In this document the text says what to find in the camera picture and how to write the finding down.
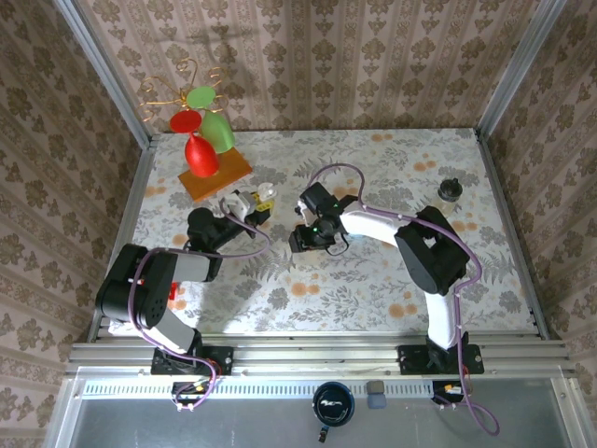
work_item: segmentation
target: small black object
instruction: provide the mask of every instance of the small black object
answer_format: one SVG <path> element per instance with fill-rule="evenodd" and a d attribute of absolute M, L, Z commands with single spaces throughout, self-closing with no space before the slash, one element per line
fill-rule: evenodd
<path fill-rule="evenodd" d="M 357 200 L 356 196 L 346 195 L 338 200 L 329 194 L 323 185 L 315 182 L 300 195 L 300 199 L 311 213 L 317 215 L 317 219 L 310 227 L 301 224 L 293 230 L 288 238 L 290 250 L 293 253 L 328 250 L 336 244 L 334 237 L 337 233 L 342 235 L 346 233 L 342 227 L 340 215 L 348 205 Z M 339 251 L 339 254 L 348 249 L 348 243 L 344 238 L 342 240 L 346 248 L 342 252 Z"/>
<path fill-rule="evenodd" d="M 319 433 L 319 441 L 326 441 L 330 427 L 346 425 L 354 414 L 354 397 L 350 389 L 337 382 L 320 385 L 313 395 L 315 415 L 324 426 Z"/>
<path fill-rule="evenodd" d="M 449 403 L 460 403 L 463 399 L 465 399 L 463 394 L 448 393 L 448 391 L 446 391 L 446 385 L 450 385 L 452 387 L 462 387 L 460 381 L 434 381 L 434 396 L 431 398 L 431 400 L 435 404 L 446 404 L 446 401 Z"/>
<path fill-rule="evenodd" d="M 383 381 L 369 381 L 367 382 L 367 393 L 368 394 L 382 394 L 385 392 L 385 384 Z"/>
<path fill-rule="evenodd" d="M 435 207 L 425 207 L 417 213 L 417 217 L 458 236 Z M 395 238 L 410 278 L 423 291 L 445 296 L 456 280 L 465 276 L 470 257 L 458 244 L 438 231 L 411 222 L 398 229 Z M 435 240 L 431 247 L 425 242 L 430 239 Z"/>
<path fill-rule="evenodd" d="M 197 400 L 205 394 L 205 390 L 207 390 L 209 387 L 209 380 L 205 380 L 203 383 L 199 383 L 198 385 L 202 386 L 202 391 L 197 390 L 197 387 L 193 383 L 174 382 L 170 391 L 172 400 L 176 400 L 177 403 L 180 403 L 183 406 L 188 406 L 189 404 L 197 402 Z"/>
<path fill-rule="evenodd" d="M 426 345 L 399 345 L 397 348 L 401 375 L 458 374 L 457 346 L 445 350 L 426 338 Z M 471 374 L 485 372 L 478 345 L 468 343 L 463 336 L 463 364 Z"/>
<path fill-rule="evenodd" d="M 461 194 L 463 194 L 463 186 L 456 178 L 444 180 L 437 189 L 437 195 L 447 203 L 455 203 Z"/>

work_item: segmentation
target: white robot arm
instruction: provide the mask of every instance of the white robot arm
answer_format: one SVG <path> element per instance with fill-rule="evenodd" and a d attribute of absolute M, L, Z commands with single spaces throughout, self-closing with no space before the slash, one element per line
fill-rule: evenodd
<path fill-rule="evenodd" d="M 399 218 L 368 212 L 355 198 L 337 200 L 315 183 L 300 195 L 297 212 L 305 224 L 297 226 L 289 243 L 293 252 L 328 250 L 336 243 L 335 235 L 362 235 L 397 247 L 405 260 L 413 282 L 425 294 L 429 314 L 429 340 L 443 350 L 454 347 L 456 327 L 451 286 L 465 275 L 468 255 L 441 234 Z M 444 216 L 434 207 L 426 207 L 419 218 L 455 233 Z M 433 245 L 425 240 L 434 239 Z"/>

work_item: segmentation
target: black cup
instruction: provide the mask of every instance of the black cup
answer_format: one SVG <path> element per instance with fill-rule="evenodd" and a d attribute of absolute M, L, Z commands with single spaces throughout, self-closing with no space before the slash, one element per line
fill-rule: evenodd
<path fill-rule="evenodd" d="M 354 397 L 350 389 L 334 381 L 323 383 L 313 395 L 315 416 L 324 426 L 319 433 L 319 441 L 326 441 L 330 427 L 346 425 L 354 414 Z"/>

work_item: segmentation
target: small gray block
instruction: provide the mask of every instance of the small gray block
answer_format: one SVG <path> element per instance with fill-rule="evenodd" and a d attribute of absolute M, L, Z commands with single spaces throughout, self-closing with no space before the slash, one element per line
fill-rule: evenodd
<path fill-rule="evenodd" d="M 384 394 L 367 395 L 367 406 L 370 409 L 383 409 L 387 405 Z"/>
<path fill-rule="evenodd" d="M 385 385 L 383 381 L 369 381 L 367 383 L 367 393 L 368 394 L 382 394 L 385 392 Z"/>

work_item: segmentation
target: aluminum frame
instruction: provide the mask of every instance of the aluminum frame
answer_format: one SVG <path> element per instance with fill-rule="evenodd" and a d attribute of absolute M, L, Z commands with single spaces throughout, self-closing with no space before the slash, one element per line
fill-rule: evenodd
<path fill-rule="evenodd" d="M 280 385 L 288 386 L 288 390 L 276 390 L 277 399 L 295 399 L 308 393 L 303 390 L 301 395 L 296 387 L 313 387 L 329 379 L 347 382 L 354 387 L 381 379 L 389 387 L 399 388 L 401 385 L 424 385 L 424 381 L 431 379 L 454 378 L 454 375 L 400 374 L 396 347 L 423 343 L 423 335 L 292 332 L 208 334 L 203 338 L 206 344 L 235 347 L 232 375 L 220 383 L 234 398 L 264 398 L 255 397 L 255 394 L 263 394 L 263 387 Z M 574 378 L 575 364 L 568 358 L 563 342 L 543 341 L 531 335 L 489 332 L 472 333 L 470 340 L 481 347 L 486 369 L 482 375 L 473 375 L 475 381 L 551 379 L 572 446 L 594 446 L 589 414 Z M 153 348 L 135 337 L 108 337 L 100 338 L 97 343 L 75 344 L 45 446 L 69 446 L 83 399 L 139 399 L 143 396 L 140 394 L 147 394 L 145 398 L 148 399 L 165 399 L 174 380 L 197 380 L 195 376 L 151 376 L 152 355 Z M 101 387 L 106 390 L 98 393 Z"/>
<path fill-rule="evenodd" d="M 120 111 L 129 130 L 143 151 L 149 147 L 149 133 L 137 116 L 132 101 L 126 94 L 118 78 L 114 74 L 101 44 L 92 32 L 92 27 L 85 19 L 76 0 L 56 0 L 56 6 L 73 30 L 76 40 L 83 48 L 86 56 L 104 84 L 110 98 Z"/>
<path fill-rule="evenodd" d="M 493 163 L 492 155 L 487 145 L 487 140 L 480 131 L 476 131 L 476 135 L 477 141 L 479 142 L 479 151 L 481 153 L 481 157 L 483 158 L 483 163 L 485 164 L 485 171 L 487 172 L 487 177 L 492 187 L 493 197 L 497 203 L 497 210 L 500 214 L 500 218 L 502 218 L 502 222 L 504 223 L 504 228 L 506 230 L 505 234 L 512 251 L 514 265 L 519 273 L 521 286 L 524 288 L 524 292 L 526 293 L 526 300 L 531 308 L 533 317 L 535 318 L 539 335 L 543 339 L 548 340 L 550 339 L 548 324 L 543 316 L 541 304 L 537 298 L 535 286 L 533 285 L 533 280 L 531 278 L 531 273 L 529 272 L 528 264 L 526 263 L 524 253 L 522 251 L 521 242 L 514 227 L 514 221 L 512 220 L 512 215 L 510 214 L 508 208 L 506 195 L 504 194 L 502 184 L 500 182 L 499 176 L 497 175 L 497 170 L 495 169 L 495 164 Z"/>
<path fill-rule="evenodd" d="M 504 115 L 565 4 L 566 0 L 542 0 L 537 7 L 479 121 L 479 130 L 485 138 Z"/>

